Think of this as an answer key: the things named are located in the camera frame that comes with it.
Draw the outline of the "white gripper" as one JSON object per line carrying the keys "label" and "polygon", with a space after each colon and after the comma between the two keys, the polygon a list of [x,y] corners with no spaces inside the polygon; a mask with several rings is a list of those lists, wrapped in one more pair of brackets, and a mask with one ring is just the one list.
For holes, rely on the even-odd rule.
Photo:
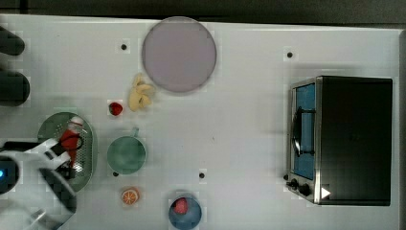
{"label": "white gripper", "polygon": [[56,170],[65,179],[76,177],[76,170],[70,166],[71,157],[66,149],[55,139],[47,139],[38,146],[26,150],[30,160],[41,167]]}

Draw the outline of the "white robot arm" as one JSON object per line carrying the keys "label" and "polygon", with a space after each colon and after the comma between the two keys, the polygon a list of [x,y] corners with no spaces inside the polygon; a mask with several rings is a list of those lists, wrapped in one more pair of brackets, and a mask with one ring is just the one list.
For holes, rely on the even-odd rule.
{"label": "white robot arm", "polygon": [[76,213],[76,192],[56,171],[69,160],[55,139],[1,151],[1,197],[27,213],[23,230],[58,230]]}

